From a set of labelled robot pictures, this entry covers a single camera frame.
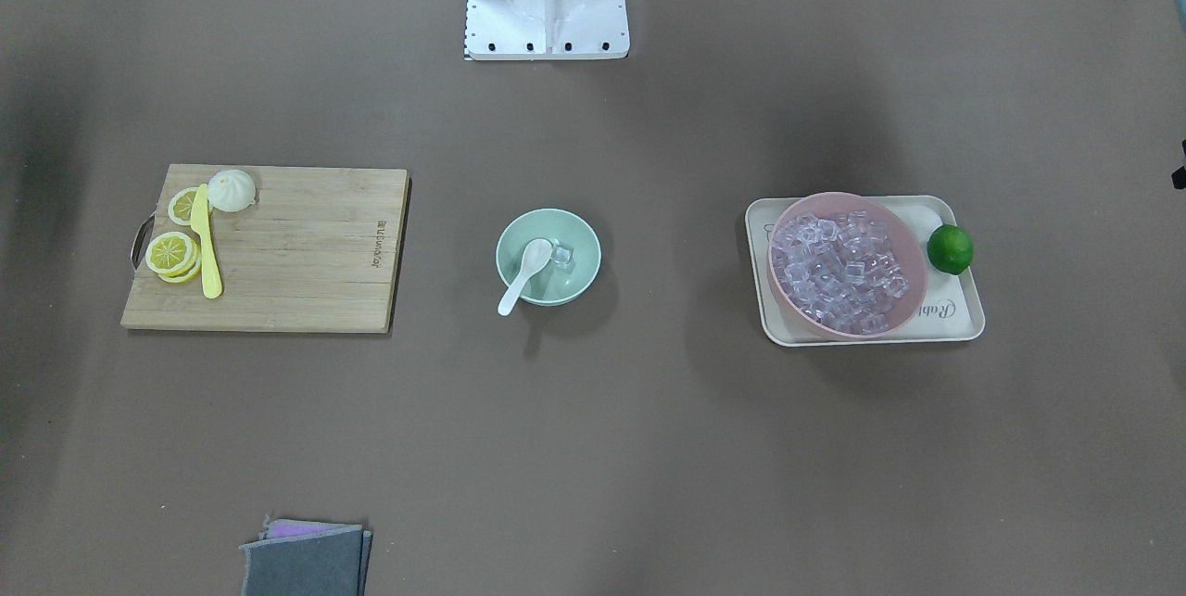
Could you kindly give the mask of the single clear ice cube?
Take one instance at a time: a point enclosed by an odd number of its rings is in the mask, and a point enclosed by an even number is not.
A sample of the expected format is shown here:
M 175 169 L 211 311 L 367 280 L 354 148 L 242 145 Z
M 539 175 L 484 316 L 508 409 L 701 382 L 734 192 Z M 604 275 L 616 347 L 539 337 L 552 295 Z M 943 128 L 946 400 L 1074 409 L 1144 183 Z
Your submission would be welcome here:
M 557 265 L 561 270 L 570 271 L 574 267 L 574 251 L 565 245 L 551 246 L 551 265 Z

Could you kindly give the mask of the white ceramic spoon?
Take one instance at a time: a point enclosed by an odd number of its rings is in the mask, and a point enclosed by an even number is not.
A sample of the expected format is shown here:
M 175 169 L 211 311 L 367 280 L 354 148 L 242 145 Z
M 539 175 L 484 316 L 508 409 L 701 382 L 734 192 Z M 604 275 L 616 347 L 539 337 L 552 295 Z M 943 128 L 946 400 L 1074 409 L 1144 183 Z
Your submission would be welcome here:
M 515 309 L 515 305 L 522 296 L 529 280 L 534 275 L 546 270 L 548 263 L 551 262 L 551 249 L 554 246 L 547 238 L 534 238 L 534 241 L 528 242 L 519 259 L 518 273 L 511 284 L 508 286 L 504 295 L 500 296 L 498 305 L 499 316 L 509 316 Z

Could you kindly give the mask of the mint green bowl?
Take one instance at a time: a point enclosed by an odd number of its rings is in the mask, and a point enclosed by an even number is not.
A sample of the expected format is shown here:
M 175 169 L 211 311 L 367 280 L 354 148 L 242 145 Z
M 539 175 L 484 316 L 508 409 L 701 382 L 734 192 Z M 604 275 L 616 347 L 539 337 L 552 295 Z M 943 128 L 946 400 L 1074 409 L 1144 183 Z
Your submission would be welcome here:
M 522 300 L 537 306 L 569 303 L 593 284 L 602 262 L 602 248 L 589 223 L 576 213 L 562 209 L 528 211 L 511 222 L 497 242 L 495 263 L 505 286 L 519 271 L 519 259 L 529 241 L 547 238 L 551 245 L 570 248 L 574 267 L 561 270 L 548 263 L 546 270 L 534 275 L 523 289 Z

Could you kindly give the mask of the clear ice cubes pile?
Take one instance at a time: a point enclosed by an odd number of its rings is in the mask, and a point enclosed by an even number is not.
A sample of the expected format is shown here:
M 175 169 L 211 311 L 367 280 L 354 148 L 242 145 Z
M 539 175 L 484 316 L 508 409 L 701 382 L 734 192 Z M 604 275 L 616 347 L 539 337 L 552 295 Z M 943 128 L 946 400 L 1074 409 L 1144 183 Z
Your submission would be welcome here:
M 911 288 L 890 222 L 867 211 L 805 212 L 774 227 L 770 259 L 789 303 L 815 323 L 856 337 L 890 331 L 890 310 Z

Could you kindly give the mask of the pink bowl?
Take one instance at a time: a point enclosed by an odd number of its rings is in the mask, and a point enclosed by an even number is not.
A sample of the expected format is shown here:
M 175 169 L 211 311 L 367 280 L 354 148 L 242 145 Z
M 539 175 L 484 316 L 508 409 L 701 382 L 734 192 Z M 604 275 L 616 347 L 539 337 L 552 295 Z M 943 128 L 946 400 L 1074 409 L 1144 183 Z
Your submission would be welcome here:
M 903 263 L 903 274 L 910 280 L 911 288 L 903 296 L 903 300 L 895 306 L 895 309 L 890 310 L 890 331 L 880 335 L 873 337 L 856 337 L 844 333 L 839 333 L 839 331 L 831 331 L 829 327 L 824 327 L 820 323 L 815 323 L 812 319 L 805 316 L 801 309 L 796 306 L 789 303 L 788 296 L 784 296 L 782 289 L 776 286 L 774 282 L 774 267 L 770 259 L 770 248 L 771 238 L 774 235 L 774 229 L 771 230 L 769 237 L 769 278 L 771 286 L 778 293 L 780 303 L 788 306 L 789 309 L 795 312 L 795 316 L 801 319 L 802 322 L 809 325 L 809 329 L 814 334 L 820 337 L 834 337 L 839 341 L 871 341 L 871 339 L 876 337 L 890 337 L 897 331 L 901 331 L 903 326 L 906 325 L 911 318 L 916 316 L 916 309 L 922 305 L 922 300 L 927 291 L 927 271 L 925 271 L 925 257 L 923 246 L 920 246 L 919 241 L 916 241 L 914 233 L 911 233 L 906 227 L 905 223 L 899 219 L 893 212 L 884 209 L 876 201 L 872 201 L 869 197 L 860 197 L 848 194 L 848 192 L 822 192 L 822 194 L 802 197 L 792 204 L 791 207 L 785 210 L 778 220 L 774 223 L 774 227 L 779 227 L 784 222 L 793 219 L 797 214 L 812 212 L 817 214 L 839 213 L 839 212 L 852 212 L 856 210 L 867 211 L 873 220 L 890 222 L 890 241 L 892 241 L 894 254 L 897 258 Z

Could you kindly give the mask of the bamboo cutting board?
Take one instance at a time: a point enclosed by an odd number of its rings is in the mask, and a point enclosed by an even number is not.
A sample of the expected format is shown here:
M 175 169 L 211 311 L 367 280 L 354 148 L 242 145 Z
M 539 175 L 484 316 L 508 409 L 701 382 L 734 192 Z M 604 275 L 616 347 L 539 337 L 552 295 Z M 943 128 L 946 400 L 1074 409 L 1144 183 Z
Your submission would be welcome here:
M 406 169 L 246 166 L 253 206 L 210 217 L 223 291 L 171 284 L 141 261 L 127 329 L 384 334 L 410 200 Z

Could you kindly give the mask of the green lime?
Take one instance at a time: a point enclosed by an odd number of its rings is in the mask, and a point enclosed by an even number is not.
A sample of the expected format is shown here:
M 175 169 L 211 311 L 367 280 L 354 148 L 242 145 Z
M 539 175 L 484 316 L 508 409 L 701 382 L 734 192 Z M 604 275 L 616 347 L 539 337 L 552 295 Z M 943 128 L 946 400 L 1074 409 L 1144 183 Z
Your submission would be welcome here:
M 927 261 L 937 271 L 958 276 L 975 257 L 973 238 L 965 229 L 944 223 L 927 238 Z

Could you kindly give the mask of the beige plastic tray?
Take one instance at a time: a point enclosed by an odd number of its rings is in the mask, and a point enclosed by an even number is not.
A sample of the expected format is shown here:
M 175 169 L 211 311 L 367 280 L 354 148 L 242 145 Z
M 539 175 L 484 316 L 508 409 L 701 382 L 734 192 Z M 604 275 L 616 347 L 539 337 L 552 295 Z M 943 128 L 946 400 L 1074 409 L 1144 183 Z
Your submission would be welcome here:
M 856 341 L 839 341 L 820 337 L 795 312 L 780 303 L 769 278 L 769 237 L 782 213 L 792 206 L 796 197 L 767 197 L 751 203 L 744 214 L 750 246 L 753 284 L 760 325 L 772 342 L 780 347 L 856 346 Z M 905 223 L 920 246 L 925 246 L 932 230 L 940 224 L 955 225 L 954 209 L 935 196 L 876 196 L 871 198 L 893 212 Z M 890 337 L 876 337 L 869 342 L 957 342 L 973 341 L 984 331 L 984 310 L 970 268 L 958 276 L 935 270 L 924 259 L 927 271 L 927 291 L 916 316 Z

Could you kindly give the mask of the yellow plastic knife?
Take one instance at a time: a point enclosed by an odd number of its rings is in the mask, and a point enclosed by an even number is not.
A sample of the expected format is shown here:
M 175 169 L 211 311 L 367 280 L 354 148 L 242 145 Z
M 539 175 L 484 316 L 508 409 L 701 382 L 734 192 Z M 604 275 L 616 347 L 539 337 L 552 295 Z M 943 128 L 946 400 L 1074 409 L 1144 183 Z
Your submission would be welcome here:
M 204 297 L 215 299 L 223 295 L 219 259 L 217 259 L 213 236 L 210 225 L 210 201 L 208 201 L 208 184 L 196 187 L 195 203 L 190 213 L 190 227 L 198 236 L 202 246 L 202 291 Z

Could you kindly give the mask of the single lemon slice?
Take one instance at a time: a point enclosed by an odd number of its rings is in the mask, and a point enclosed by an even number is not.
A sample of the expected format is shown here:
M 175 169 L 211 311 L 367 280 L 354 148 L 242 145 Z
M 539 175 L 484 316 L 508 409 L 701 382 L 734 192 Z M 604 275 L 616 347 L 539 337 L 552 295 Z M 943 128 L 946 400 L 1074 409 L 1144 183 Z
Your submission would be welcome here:
M 177 192 L 177 194 L 170 199 L 167 216 L 168 219 L 179 225 L 179 227 L 190 227 L 198 190 L 198 186 L 186 187 L 186 190 Z

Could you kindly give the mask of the lemon slice stack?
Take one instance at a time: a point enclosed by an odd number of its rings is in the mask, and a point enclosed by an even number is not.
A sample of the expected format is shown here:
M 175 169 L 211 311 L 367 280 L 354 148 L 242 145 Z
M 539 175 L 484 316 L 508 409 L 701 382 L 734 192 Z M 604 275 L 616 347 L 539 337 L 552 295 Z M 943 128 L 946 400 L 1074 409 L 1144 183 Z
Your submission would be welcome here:
M 186 233 L 161 233 L 149 242 L 145 265 L 165 283 L 191 282 L 200 274 L 202 246 Z

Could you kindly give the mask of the grey folded cloth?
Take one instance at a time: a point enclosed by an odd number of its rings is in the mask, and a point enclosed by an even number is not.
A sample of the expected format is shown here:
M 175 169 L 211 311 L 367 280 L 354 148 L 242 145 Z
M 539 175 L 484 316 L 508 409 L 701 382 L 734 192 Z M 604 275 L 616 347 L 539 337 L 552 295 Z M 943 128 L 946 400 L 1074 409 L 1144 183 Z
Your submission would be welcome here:
M 359 524 L 267 517 L 246 555 L 242 595 L 364 595 L 372 532 Z

